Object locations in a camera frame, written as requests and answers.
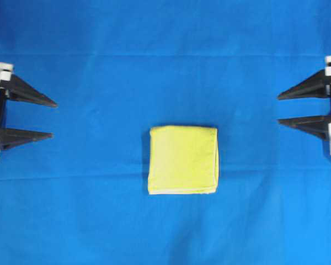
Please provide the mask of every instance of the blue fabric surface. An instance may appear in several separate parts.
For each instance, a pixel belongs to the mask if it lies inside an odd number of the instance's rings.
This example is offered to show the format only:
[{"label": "blue fabric surface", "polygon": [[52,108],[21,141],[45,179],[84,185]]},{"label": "blue fabric surface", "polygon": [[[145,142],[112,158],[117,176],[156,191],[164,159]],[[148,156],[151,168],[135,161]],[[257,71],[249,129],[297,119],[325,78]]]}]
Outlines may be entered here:
[{"label": "blue fabric surface", "polygon": [[[326,0],[0,0],[0,61],[58,104],[1,153],[0,264],[331,264],[331,159],[276,96],[331,55]],[[218,127],[214,195],[147,194],[151,127]]]}]

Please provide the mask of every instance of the folded cloth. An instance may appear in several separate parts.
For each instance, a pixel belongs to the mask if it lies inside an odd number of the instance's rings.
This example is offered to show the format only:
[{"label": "folded cloth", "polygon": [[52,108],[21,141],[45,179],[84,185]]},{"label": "folded cloth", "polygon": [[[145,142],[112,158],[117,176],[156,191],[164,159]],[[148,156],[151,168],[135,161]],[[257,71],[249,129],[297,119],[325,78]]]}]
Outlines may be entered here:
[{"label": "folded cloth", "polygon": [[151,129],[150,194],[214,193],[218,185],[217,129]]}]

